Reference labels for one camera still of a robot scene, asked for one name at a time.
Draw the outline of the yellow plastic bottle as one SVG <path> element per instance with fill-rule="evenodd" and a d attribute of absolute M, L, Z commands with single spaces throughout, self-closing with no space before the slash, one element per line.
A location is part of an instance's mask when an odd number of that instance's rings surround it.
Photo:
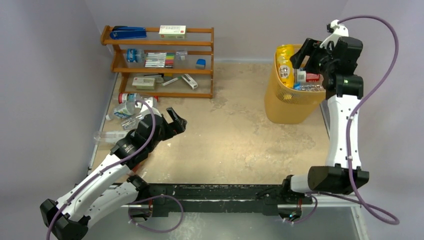
<path fill-rule="evenodd" d="M 278 46 L 275 52 L 275 62 L 279 80 L 290 89 L 292 89 L 295 84 L 294 69 L 290 61 L 290 58 L 295 53 L 294 50 L 293 44 L 285 44 Z"/>

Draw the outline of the clear bottle red label red cap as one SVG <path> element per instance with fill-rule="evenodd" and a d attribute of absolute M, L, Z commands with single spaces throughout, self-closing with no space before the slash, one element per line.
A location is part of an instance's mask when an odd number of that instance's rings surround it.
<path fill-rule="evenodd" d="M 306 71 L 305 68 L 299 68 L 295 72 L 295 80 L 299 83 L 317 83 L 321 77 L 319 74 Z"/>

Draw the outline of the clear bottle white cap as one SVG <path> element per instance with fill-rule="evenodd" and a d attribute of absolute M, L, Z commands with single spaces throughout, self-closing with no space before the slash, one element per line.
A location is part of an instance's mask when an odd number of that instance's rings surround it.
<path fill-rule="evenodd" d="M 141 113 L 138 113 L 138 114 L 135 114 L 135 115 L 132 115 L 132 116 L 130 116 L 130 117 L 128 117 L 128 118 L 126 118 L 126 119 L 124 119 L 122 122 L 121 122 L 121 127 L 122 127 L 122 129 L 123 130 L 125 130 L 125 131 L 129 131 L 129 130 L 132 130 L 132 129 L 136 129 L 137 128 L 137 126 L 138 126 L 138 124 L 139 124 L 139 122 L 140 122 L 140 120 L 142 120 L 143 119 L 143 115 L 141 114 Z"/>

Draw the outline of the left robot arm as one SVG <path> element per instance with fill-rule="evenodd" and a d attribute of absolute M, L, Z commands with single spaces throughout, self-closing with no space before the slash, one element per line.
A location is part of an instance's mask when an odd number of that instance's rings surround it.
<path fill-rule="evenodd" d="M 114 189 L 110 186 L 146 160 L 159 142 L 185 132 L 187 121 L 171 107 L 166 111 L 171 123 L 156 108 L 147 107 L 137 127 L 116 142 L 91 174 L 62 197 L 40 205 L 46 239 L 54 234 L 59 240 L 81 240 L 97 221 L 122 205 L 153 202 L 150 185 L 138 175 Z"/>

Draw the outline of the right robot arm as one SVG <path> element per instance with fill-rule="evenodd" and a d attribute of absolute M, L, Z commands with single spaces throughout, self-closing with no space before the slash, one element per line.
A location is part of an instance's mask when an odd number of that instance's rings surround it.
<path fill-rule="evenodd" d="M 286 186 L 281 189 L 280 196 L 288 204 L 309 192 L 349 195 L 369 181 L 370 174 L 362 169 L 358 153 L 364 80 L 355 70 L 362 50 L 363 43 L 349 36 L 328 43 L 307 38 L 300 50 L 290 57 L 295 69 L 308 57 L 305 70 L 323 77 L 330 127 L 325 165 L 312 166 L 308 173 L 289 175 L 283 181 Z"/>

